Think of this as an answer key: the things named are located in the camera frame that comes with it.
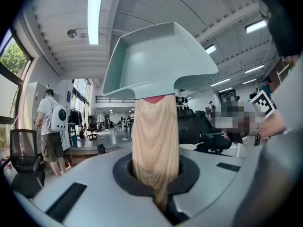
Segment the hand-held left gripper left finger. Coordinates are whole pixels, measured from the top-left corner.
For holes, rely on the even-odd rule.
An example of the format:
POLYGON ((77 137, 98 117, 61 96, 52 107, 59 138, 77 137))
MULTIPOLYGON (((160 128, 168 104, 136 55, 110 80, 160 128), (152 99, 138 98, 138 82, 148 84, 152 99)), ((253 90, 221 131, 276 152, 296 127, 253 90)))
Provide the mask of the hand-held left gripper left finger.
POLYGON ((15 192, 27 214, 43 227, 172 227, 150 197, 129 195, 115 182, 112 169, 128 151, 84 160, 44 187, 32 200, 15 192), (46 212, 72 186, 86 188, 62 222, 46 212))

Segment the person's right forearm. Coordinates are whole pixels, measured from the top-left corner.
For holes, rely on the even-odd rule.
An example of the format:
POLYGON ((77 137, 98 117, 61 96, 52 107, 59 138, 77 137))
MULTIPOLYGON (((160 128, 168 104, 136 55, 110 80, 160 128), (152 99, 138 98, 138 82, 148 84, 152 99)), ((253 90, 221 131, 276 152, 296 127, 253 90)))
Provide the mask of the person's right forearm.
POLYGON ((283 132, 286 129, 281 113, 276 109, 265 121, 260 124, 258 135, 265 139, 283 132))

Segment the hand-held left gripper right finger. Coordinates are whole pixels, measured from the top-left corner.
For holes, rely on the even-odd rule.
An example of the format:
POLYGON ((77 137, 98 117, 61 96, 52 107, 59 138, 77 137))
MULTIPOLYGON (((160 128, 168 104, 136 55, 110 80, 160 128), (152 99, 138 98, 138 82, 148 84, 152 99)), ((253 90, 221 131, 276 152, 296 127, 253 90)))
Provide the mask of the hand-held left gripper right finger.
POLYGON ((173 197, 177 211, 192 218, 219 197, 237 174, 235 171, 219 167, 218 164, 226 163, 241 167, 244 160, 187 149, 181 149, 180 154, 193 160, 200 171, 198 180, 187 193, 173 197))

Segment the white pod backpack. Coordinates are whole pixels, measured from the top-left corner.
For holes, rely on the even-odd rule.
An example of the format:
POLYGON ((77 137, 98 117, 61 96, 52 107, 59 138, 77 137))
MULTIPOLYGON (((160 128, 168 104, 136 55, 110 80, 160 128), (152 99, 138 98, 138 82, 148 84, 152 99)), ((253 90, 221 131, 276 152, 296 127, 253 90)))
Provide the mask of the white pod backpack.
POLYGON ((67 114, 65 108, 62 105, 55 105, 49 117, 49 129, 52 132, 65 131, 67 124, 67 114))

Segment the square grey frying pan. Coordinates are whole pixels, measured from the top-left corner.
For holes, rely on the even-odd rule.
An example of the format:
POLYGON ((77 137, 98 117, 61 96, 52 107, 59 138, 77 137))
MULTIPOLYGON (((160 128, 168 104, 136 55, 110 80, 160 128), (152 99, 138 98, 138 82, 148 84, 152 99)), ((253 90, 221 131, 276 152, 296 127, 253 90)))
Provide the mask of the square grey frying pan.
POLYGON ((154 190, 165 211, 168 184, 179 171, 176 89, 199 86, 218 68, 181 25, 148 26, 119 38, 103 82, 103 94, 135 98, 132 160, 134 176, 154 190))

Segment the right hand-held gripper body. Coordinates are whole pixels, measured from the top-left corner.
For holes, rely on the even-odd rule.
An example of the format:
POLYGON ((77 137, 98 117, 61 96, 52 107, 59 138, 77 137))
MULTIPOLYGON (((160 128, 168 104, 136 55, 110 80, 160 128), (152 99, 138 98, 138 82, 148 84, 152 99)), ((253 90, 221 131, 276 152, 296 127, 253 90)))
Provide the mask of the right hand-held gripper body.
POLYGON ((260 144, 259 128, 274 111, 273 103, 263 90, 244 105, 244 137, 242 142, 247 152, 260 144))

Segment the row of ceiling light panels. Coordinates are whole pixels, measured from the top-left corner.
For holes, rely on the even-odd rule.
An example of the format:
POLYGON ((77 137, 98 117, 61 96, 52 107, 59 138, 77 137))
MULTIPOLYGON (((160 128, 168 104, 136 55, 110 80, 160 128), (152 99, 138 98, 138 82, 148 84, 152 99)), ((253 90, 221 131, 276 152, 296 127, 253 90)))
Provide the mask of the row of ceiling light panels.
POLYGON ((203 87, 219 89, 226 84, 238 82, 268 62, 271 37, 265 21, 234 25, 210 41, 207 52, 215 62, 218 72, 203 87))

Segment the long ceiling light strip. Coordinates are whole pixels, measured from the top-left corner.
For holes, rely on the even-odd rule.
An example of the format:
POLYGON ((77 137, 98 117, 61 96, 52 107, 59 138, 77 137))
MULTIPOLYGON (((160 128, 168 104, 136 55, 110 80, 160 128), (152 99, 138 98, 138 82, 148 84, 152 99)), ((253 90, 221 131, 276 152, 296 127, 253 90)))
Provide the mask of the long ceiling light strip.
POLYGON ((102 0, 88 0, 87 28, 90 45, 99 44, 99 15, 102 0))

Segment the black mesh cantilever chair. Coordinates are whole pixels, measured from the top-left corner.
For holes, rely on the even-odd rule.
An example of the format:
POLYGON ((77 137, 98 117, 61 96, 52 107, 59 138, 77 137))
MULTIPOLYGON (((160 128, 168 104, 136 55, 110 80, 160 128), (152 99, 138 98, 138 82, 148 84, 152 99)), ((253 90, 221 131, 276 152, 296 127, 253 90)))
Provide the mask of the black mesh cantilever chair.
POLYGON ((10 131, 10 161, 17 174, 12 180, 13 190, 28 199, 44 187, 45 173, 37 152, 37 132, 28 129, 10 131))

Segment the black mesh office chair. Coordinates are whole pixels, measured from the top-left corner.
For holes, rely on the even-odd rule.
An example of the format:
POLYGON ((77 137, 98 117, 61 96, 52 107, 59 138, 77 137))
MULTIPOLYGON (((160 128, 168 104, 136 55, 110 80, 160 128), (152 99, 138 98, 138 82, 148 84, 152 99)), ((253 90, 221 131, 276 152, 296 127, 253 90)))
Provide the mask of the black mesh office chair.
POLYGON ((196 125, 199 129, 203 144, 198 145, 196 151, 221 154, 232 146, 232 142, 225 138, 221 129, 214 127, 204 111, 196 111, 196 125))
POLYGON ((178 111, 178 135, 179 144, 196 144, 203 141, 192 109, 178 111))

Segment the wooden step platform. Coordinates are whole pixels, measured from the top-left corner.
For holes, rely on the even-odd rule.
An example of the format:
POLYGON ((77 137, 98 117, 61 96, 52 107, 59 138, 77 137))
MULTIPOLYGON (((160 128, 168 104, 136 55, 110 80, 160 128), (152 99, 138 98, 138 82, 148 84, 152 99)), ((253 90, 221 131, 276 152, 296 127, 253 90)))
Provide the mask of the wooden step platform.
POLYGON ((104 146, 101 149, 98 149, 97 147, 83 147, 83 148, 69 148, 66 151, 64 151, 64 161, 65 161, 65 166, 66 167, 75 167, 77 164, 81 163, 82 161, 110 153, 116 150, 120 149, 129 149, 132 148, 132 146, 126 145, 126 146, 121 146, 121 145, 111 145, 111 146, 104 146))

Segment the cream round fan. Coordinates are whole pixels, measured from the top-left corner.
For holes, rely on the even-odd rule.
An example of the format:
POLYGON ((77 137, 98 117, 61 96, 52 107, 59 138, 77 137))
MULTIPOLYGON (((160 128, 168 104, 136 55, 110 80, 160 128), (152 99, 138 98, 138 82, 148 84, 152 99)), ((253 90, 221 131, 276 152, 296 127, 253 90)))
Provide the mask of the cream round fan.
POLYGON ((203 141, 196 143, 196 144, 183 143, 183 144, 179 144, 179 147, 183 148, 183 149, 187 149, 187 150, 196 150, 198 146, 203 145, 203 144, 204 144, 203 141))

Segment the person's black shirt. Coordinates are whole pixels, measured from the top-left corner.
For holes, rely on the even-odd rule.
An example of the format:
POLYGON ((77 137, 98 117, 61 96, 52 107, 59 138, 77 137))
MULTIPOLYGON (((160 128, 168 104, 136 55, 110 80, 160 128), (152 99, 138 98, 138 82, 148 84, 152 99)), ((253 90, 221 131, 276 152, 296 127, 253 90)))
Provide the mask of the person's black shirt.
POLYGON ((280 57, 303 53, 303 0, 258 0, 280 57))

